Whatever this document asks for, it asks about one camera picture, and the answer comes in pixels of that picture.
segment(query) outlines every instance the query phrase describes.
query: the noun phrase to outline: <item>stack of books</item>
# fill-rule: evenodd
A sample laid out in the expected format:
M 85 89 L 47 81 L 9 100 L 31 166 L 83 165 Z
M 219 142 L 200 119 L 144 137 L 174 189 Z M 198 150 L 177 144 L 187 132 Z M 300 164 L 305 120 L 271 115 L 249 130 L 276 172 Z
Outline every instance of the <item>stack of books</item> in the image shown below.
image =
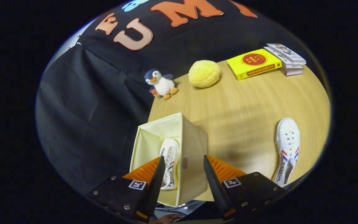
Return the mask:
M 306 60 L 293 50 L 282 44 L 267 44 L 267 47 L 263 48 L 281 60 L 282 67 L 279 69 L 284 75 L 290 76 L 302 74 L 302 65 L 306 65 Z

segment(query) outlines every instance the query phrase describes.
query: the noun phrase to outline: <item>shoe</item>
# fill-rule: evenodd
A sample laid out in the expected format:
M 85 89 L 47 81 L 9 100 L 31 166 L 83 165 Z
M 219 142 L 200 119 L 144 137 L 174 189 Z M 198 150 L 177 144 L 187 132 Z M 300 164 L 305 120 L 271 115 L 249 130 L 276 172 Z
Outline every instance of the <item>shoe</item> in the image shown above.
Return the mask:
M 284 118 L 278 123 L 275 143 L 277 144 L 280 166 L 274 177 L 274 182 L 284 186 L 290 179 L 299 156 L 300 132 L 293 119 Z
M 161 190 L 174 190 L 177 188 L 176 167 L 178 163 L 178 143 L 167 138 L 162 143 L 159 151 L 160 156 L 164 156 L 165 173 L 162 179 Z

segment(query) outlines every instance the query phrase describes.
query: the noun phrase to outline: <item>yellow book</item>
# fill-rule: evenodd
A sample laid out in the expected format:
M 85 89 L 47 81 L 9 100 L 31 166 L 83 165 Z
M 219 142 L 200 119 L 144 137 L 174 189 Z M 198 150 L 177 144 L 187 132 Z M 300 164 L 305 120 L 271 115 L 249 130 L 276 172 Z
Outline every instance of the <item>yellow book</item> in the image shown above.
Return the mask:
M 238 55 L 226 61 L 238 80 L 282 67 L 281 60 L 265 49 Z

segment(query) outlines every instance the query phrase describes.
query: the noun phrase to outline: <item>fabric storage bin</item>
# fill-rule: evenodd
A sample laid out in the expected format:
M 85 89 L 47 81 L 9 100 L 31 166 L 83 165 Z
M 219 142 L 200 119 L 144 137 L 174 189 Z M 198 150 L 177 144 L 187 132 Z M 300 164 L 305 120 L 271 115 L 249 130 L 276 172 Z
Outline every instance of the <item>fabric storage bin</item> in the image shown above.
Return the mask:
M 166 138 L 175 139 L 179 145 L 179 160 L 175 170 L 178 187 L 175 190 L 161 190 L 158 202 L 178 207 L 204 193 L 207 186 L 203 168 L 204 155 L 207 154 L 207 134 L 182 113 L 138 126 L 130 171 L 158 157 Z

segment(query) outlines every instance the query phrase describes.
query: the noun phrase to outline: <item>table surface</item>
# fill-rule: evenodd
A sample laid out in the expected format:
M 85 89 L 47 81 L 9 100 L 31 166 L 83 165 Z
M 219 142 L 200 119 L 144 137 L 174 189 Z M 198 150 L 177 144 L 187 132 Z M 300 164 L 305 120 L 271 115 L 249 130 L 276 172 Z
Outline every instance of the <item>table surface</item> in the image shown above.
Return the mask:
M 178 93 L 167 101 L 157 96 L 148 122 L 182 112 L 207 133 L 210 156 L 273 179 L 279 162 L 276 126 L 290 117 L 299 127 L 301 144 L 287 184 L 309 171 L 323 150 L 331 120 L 327 93 L 313 72 L 304 65 L 301 75 L 286 77 L 275 69 L 237 80 L 226 61 L 218 64 L 220 80 L 208 88 L 192 86 L 187 74 L 175 79 Z M 213 201 L 208 184 L 195 200 Z

